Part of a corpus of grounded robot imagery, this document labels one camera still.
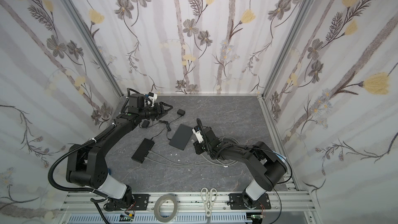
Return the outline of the black power adapter with cable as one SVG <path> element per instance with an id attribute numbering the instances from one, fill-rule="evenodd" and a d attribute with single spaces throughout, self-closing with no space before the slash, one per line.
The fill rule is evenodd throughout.
<path id="1" fill-rule="evenodd" d="M 144 131 L 148 131 L 150 134 L 148 139 L 154 141 L 156 138 L 158 138 L 161 134 L 165 132 L 166 126 L 165 123 L 163 122 L 153 122 L 152 124 L 149 124 L 147 127 L 145 127 L 142 124 L 141 129 Z"/>

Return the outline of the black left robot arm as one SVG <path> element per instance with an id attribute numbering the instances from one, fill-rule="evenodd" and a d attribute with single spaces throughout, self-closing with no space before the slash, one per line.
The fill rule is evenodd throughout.
<path id="1" fill-rule="evenodd" d="M 111 210 L 127 210 L 135 204 L 131 187 L 114 179 L 106 164 L 107 153 L 128 133 L 144 120 L 160 120 L 173 107 L 157 102 L 157 94 L 142 94 L 132 88 L 127 89 L 125 102 L 119 115 L 99 135 L 81 145 L 73 145 L 67 153 L 57 159 L 48 172 L 49 184 L 60 191 L 90 192 L 99 199 L 91 199 L 104 223 L 108 223 L 99 204 L 106 202 Z M 67 160 L 66 181 L 74 188 L 64 187 L 54 179 L 57 166 Z"/>

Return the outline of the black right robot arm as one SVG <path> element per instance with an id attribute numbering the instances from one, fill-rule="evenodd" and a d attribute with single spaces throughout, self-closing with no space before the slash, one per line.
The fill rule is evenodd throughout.
<path id="1" fill-rule="evenodd" d="M 232 138 L 218 138 L 210 127 L 204 127 L 200 118 L 192 129 L 196 136 L 195 153 L 207 153 L 212 160 L 231 160 L 243 163 L 253 177 L 252 182 L 234 201 L 247 209 L 266 210 L 266 193 L 281 183 L 291 170 L 286 158 L 271 150 L 265 143 L 239 144 Z"/>

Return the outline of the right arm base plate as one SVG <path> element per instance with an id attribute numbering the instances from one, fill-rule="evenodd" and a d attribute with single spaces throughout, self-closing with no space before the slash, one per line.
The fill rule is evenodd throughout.
<path id="1" fill-rule="evenodd" d="M 227 205 L 232 210 L 268 210 L 272 208 L 268 194 L 261 195 L 258 200 L 253 200 L 243 193 L 229 194 Z"/>

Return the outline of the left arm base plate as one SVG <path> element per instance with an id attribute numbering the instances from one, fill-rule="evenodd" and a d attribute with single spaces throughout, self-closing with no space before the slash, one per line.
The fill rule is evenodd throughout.
<path id="1" fill-rule="evenodd" d="M 122 199 L 109 199 L 104 205 L 104 210 L 112 211 L 126 211 L 134 209 L 135 211 L 146 211 L 149 204 L 150 194 L 131 194 L 128 193 Z"/>

